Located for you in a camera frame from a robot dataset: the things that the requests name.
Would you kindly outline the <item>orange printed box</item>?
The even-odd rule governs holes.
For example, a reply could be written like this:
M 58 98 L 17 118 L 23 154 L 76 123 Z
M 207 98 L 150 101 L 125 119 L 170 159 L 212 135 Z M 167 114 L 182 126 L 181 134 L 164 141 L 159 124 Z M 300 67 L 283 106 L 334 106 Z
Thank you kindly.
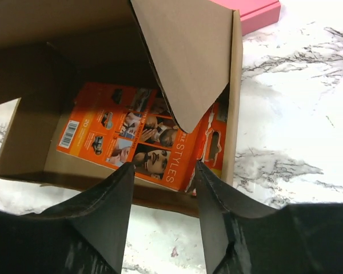
M 159 90 L 87 82 L 75 97 L 57 150 L 112 169 L 131 162 L 137 178 L 195 194 L 197 162 L 216 175 L 222 172 L 227 121 L 228 107 L 218 100 L 187 134 Z

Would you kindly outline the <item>brown cardboard box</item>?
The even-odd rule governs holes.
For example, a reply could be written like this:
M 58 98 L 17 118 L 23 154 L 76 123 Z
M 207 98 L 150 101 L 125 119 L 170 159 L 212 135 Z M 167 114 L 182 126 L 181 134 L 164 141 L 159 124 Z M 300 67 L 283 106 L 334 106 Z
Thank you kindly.
M 159 90 L 187 134 L 226 104 L 221 173 L 231 178 L 241 69 L 239 12 L 212 1 L 0 1 L 0 106 L 17 100 L 0 179 L 85 190 L 117 169 L 57 150 L 87 82 Z M 193 194 L 136 175 L 133 201 L 198 214 Z

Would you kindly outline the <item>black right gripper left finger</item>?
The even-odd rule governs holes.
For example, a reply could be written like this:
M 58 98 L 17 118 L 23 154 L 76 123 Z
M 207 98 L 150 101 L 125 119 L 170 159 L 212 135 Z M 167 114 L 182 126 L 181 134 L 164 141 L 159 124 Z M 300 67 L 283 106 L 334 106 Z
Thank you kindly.
M 134 166 L 42 213 L 0 211 L 0 273 L 120 273 Z

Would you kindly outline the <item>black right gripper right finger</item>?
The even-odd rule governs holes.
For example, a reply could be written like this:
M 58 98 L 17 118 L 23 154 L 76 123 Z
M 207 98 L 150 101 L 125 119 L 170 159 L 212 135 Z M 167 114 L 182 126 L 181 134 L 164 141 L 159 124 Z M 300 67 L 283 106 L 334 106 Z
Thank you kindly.
M 343 273 L 343 203 L 275 209 L 195 167 L 208 273 Z

